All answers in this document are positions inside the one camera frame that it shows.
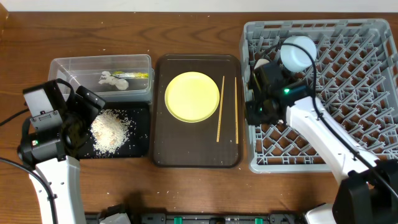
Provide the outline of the wooden chopstick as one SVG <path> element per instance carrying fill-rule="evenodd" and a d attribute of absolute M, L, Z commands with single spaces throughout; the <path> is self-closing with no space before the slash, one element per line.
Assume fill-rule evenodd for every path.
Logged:
<path fill-rule="evenodd" d="M 235 140 L 239 144 L 239 112 L 238 112 L 238 87 L 237 77 L 234 78 L 234 113 L 235 113 Z"/>
<path fill-rule="evenodd" d="M 218 129 L 217 129 L 216 142 L 220 141 L 220 134 L 221 134 L 221 119 L 222 119 L 222 111 L 223 111 L 224 80 L 225 80 L 225 77 L 223 76 L 222 84 L 221 84 L 221 92 L 220 92 L 220 105 L 219 105 Z"/>

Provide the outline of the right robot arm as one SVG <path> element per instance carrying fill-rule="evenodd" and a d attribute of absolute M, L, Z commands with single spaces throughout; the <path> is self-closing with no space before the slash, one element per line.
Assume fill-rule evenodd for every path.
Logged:
<path fill-rule="evenodd" d="M 305 214 L 306 223 L 397 223 L 397 160 L 382 161 L 358 144 L 304 83 L 290 83 L 275 62 L 260 59 L 250 74 L 250 125 L 283 122 L 301 134 L 331 169 L 339 189 L 333 204 Z"/>

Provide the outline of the light blue bowl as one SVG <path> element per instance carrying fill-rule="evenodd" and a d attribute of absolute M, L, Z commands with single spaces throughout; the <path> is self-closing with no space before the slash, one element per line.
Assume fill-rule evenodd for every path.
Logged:
<path fill-rule="evenodd" d="M 313 60 L 317 58 L 317 48 L 312 39 L 306 36 L 289 37 L 284 41 L 280 49 L 280 57 L 284 67 L 291 72 L 302 72 L 312 66 L 308 55 L 303 50 L 290 44 L 295 44 L 305 49 Z"/>

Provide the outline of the small white green cup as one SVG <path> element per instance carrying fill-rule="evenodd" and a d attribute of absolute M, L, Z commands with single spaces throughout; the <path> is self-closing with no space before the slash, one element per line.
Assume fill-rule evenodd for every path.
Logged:
<path fill-rule="evenodd" d="M 254 69 L 256 70 L 257 68 L 259 68 L 259 67 L 261 67 L 261 66 L 263 66 L 263 65 L 265 65 L 265 64 L 267 64 L 267 63 L 269 63 L 269 61 L 268 61 L 267 59 L 260 58 L 260 59 L 256 62 L 255 66 L 254 66 Z"/>

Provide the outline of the yellow plate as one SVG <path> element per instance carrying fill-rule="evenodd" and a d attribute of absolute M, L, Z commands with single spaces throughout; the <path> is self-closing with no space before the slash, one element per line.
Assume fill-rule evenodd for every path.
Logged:
<path fill-rule="evenodd" d="M 220 103 L 220 90 L 208 75 L 185 72 L 170 81 L 164 100 L 174 118 L 186 123 L 198 123 L 216 111 Z"/>

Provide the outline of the cooked rice pile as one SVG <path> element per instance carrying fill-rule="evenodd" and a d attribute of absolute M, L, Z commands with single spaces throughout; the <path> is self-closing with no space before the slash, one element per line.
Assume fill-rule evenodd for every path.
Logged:
<path fill-rule="evenodd" d="M 97 156 L 109 156 L 129 139 L 133 121 L 122 110 L 102 110 L 92 122 L 90 131 Z"/>

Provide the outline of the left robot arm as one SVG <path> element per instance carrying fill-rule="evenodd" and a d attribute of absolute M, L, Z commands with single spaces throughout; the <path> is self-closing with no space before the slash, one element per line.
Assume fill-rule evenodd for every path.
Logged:
<path fill-rule="evenodd" d="M 23 91 L 31 113 L 18 155 L 30 169 L 43 223 L 86 223 L 80 193 L 79 150 L 104 99 L 79 86 L 64 98 L 57 81 Z"/>

